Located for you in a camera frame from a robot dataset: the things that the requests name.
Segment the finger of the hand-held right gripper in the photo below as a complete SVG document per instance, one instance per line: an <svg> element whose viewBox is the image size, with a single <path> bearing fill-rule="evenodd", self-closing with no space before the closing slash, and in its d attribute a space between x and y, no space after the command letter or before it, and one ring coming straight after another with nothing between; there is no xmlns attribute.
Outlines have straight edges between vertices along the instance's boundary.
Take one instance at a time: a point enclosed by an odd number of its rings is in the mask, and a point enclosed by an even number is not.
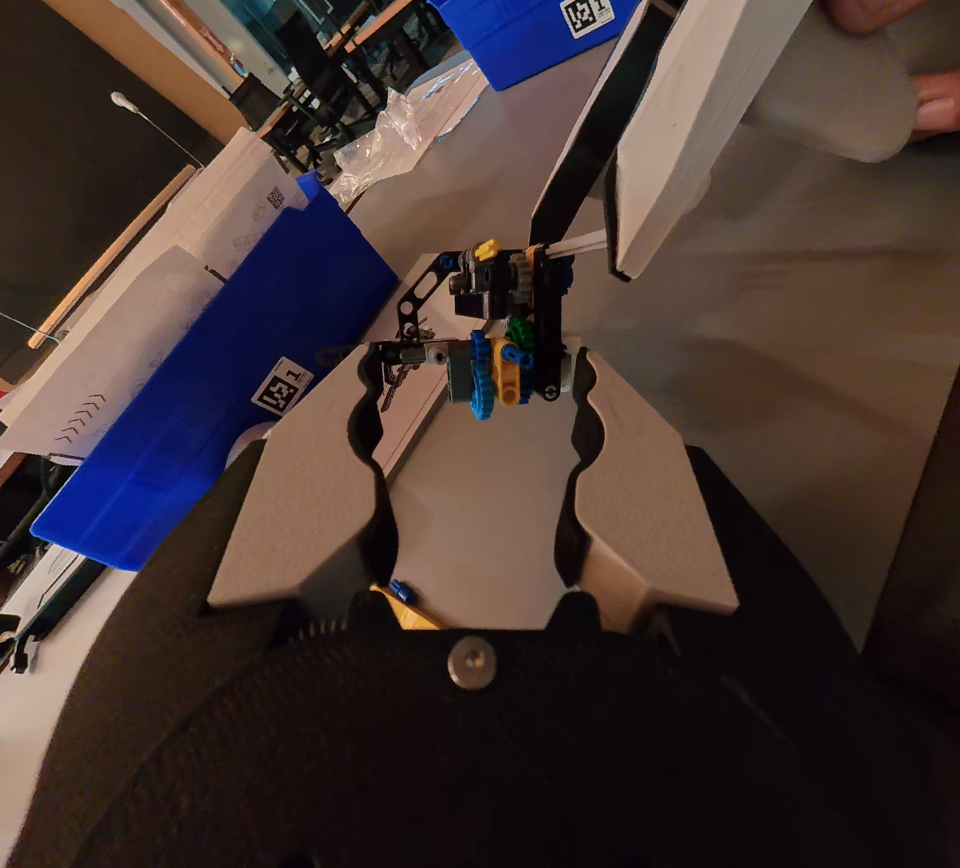
<svg viewBox="0 0 960 868"><path fill-rule="evenodd" d="M611 272L638 278L697 203L814 0L685 0L616 152Z"/></svg>
<svg viewBox="0 0 960 868"><path fill-rule="evenodd" d="M637 3L535 206L531 245L548 246L565 237L590 190L615 159L686 1Z"/></svg>

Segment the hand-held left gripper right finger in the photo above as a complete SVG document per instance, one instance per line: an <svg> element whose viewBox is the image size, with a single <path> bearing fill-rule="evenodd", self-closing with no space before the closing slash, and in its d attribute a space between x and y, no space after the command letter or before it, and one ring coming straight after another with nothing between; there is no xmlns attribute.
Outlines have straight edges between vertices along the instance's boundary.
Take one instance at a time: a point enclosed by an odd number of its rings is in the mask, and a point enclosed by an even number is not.
<svg viewBox="0 0 960 868"><path fill-rule="evenodd" d="M739 606L680 434L598 352L574 365L567 480L555 535L563 583L602 629L632 632L660 606L728 616Z"/></svg>

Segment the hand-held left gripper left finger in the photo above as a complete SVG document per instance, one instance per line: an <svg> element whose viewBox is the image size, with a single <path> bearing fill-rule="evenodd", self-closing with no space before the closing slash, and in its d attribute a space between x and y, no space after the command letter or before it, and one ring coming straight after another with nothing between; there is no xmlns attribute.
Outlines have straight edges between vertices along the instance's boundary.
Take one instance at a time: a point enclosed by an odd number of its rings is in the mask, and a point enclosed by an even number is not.
<svg viewBox="0 0 960 868"><path fill-rule="evenodd" d="M356 594L390 581L399 530L374 457L382 390L377 348L358 346L270 430L210 607L292 601L333 619Z"/></svg>

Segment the lego technic gear assembly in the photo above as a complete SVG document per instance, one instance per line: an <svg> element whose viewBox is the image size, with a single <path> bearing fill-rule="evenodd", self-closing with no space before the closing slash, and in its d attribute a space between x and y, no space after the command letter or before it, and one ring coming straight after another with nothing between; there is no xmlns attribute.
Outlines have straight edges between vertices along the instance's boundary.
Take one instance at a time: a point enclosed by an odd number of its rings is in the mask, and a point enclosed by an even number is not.
<svg viewBox="0 0 960 868"><path fill-rule="evenodd" d="M562 306L573 280L574 255L604 250L602 232L572 242L505 249L491 239L463 251L444 251L429 262L395 308L398 333L369 345L375 373L433 365L446 372L453 404L468 404L479 421L495 405L516 407L533 396L554 402L575 361L562 334ZM448 285L457 316L503 333L474 330L468 339L442 342L422 333L420 312Z"/></svg>

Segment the blue bin with paper bags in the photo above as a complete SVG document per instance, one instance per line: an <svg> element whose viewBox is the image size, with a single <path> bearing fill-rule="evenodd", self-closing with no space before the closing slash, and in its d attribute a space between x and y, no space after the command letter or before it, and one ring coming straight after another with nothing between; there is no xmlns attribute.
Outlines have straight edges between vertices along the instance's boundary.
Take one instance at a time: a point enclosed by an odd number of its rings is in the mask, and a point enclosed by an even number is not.
<svg viewBox="0 0 960 868"><path fill-rule="evenodd" d="M286 209L30 527L137 571L205 495L234 442L274 423L356 345L398 285L324 187Z"/></svg>

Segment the clear plastic bag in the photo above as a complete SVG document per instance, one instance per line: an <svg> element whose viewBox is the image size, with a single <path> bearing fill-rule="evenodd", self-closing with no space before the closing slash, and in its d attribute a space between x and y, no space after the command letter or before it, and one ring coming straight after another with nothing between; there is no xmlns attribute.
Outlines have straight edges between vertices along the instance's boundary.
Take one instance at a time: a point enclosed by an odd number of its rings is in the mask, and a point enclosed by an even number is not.
<svg viewBox="0 0 960 868"><path fill-rule="evenodd" d="M339 174L327 188L330 195L347 211L378 183L411 173L488 87L476 61L462 51L407 92L389 89L372 129L334 152Z"/></svg>

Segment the white paper sheets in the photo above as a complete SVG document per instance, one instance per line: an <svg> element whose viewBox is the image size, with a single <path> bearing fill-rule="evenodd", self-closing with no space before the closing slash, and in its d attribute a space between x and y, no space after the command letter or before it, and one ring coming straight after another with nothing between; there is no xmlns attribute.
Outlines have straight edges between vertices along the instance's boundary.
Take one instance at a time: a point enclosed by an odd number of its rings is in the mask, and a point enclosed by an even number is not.
<svg viewBox="0 0 960 868"><path fill-rule="evenodd" d="M127 285L102 289L2 409L2 451L85 459L179 343L222 281L171 247Z"/></svg>

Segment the black chair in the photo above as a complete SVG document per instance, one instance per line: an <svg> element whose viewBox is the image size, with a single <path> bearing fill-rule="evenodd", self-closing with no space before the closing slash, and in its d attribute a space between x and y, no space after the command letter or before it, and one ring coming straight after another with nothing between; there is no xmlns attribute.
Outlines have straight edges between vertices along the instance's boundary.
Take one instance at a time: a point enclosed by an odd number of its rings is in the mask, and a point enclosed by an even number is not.
<svg viewBox="0 0 960 868"><path fill-rule="evenodd" d="M387 102L387 88L362 49L325 44L319 24L302 0L276 0L270 10L273 37L299 82L318 123L346 137L363 132Z"/></svg>

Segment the thin white-tipped rod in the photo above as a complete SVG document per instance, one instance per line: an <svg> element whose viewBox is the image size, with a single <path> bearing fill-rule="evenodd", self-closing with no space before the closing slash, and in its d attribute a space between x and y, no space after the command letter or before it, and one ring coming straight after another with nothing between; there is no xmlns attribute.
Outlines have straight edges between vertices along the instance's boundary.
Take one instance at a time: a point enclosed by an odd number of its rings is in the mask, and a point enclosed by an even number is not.
<svg viewBox="0 0 960 868"><path fill-rule="evenodd" d="M126 97L120 91L113 91L110 94L110 100L115 106L118 106L127 112L133 114L134 116L143 120L149 127L154 131L163 136L168 142L174 145L179 152L184 154L191 163L200 171L206 169L206 165L198 158L196 154L193 154L188 150L184 145L177 141L171 134L163 130L156 122L154 122L147 114L145 114L137 105L135 105L129 98Z"/></svg>

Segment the black panel with wooden frame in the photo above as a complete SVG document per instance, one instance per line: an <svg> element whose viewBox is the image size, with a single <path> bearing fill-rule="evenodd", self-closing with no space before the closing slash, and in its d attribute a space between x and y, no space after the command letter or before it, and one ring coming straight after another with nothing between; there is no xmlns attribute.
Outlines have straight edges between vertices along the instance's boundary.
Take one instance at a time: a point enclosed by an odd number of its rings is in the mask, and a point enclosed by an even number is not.
<svg viewBox="0 0 960 868"><path fill-rule="evenodd" d="M120 91L210 162L247 127L221 84L136 0L1 0L2 378L40 327L186 164Z"/></svg>

